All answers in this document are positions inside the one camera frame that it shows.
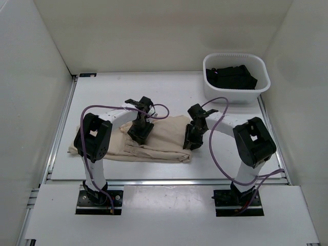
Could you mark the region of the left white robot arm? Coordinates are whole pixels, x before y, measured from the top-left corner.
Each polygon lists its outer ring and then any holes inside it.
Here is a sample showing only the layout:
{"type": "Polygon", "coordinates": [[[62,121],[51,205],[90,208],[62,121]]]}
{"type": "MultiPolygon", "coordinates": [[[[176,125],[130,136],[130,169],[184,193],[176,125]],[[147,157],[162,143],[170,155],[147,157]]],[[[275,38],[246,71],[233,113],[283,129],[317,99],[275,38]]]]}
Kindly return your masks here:
{"type": "Polygon", "coordinates": [[[154,115],[153,102],[144,96],[140,101],[128,99],[122,107],[103,115],[88,113],[83,116],[82,126],[78,129],[73,145],[83,160],[86,174],[83,187],[93,203],[102,205],[112,201],[103,165],[112,131],[130,122],[132,125],[128,129],[128,136],[143,145],[154,127],[148,118],[154,115]]]}

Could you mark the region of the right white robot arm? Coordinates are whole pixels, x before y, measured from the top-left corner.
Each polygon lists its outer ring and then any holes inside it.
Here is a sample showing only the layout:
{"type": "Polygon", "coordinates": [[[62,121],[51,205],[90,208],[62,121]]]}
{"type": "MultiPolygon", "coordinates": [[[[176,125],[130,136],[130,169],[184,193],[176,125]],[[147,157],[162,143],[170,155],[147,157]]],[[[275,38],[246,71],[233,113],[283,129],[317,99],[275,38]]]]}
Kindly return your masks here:
{"type": "Polygon", "coordinates": [[[186,125],[183,148],[195,150],[202,146],[203,135],[210,131],[209,150],[217,168],[231,181],[230,189],[221,196],[223,204],[241,205],[251,202],[255,194],[255,182],[264,164],[275,154],[277,147],[263,121],[259,117],[245,122],[230,118],[225,112],[204,110],[199,104],[188,109],[191,122],[186,125]],[[241,160],[235,178],[229,176],[219,165],[213,152],[212,137],[218,131],[235,139],[235,144],[241,160]]]}

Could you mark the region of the beige trousers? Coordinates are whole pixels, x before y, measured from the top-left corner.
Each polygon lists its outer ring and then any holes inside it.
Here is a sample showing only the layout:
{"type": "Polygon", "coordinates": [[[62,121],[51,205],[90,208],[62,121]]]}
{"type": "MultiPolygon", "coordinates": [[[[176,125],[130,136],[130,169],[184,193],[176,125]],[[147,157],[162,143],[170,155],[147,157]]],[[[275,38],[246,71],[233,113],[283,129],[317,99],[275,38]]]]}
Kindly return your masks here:
{"type": "Polygon", "coordinates": [[[184,115],[154,120],[154,128],[144,145],[138,145],[128,135],[132,126],[128,122],[111,135],[104,159],[130,162],[189,163],[192,152],[184,149],[184,137],[190,119],[184,115]]]}

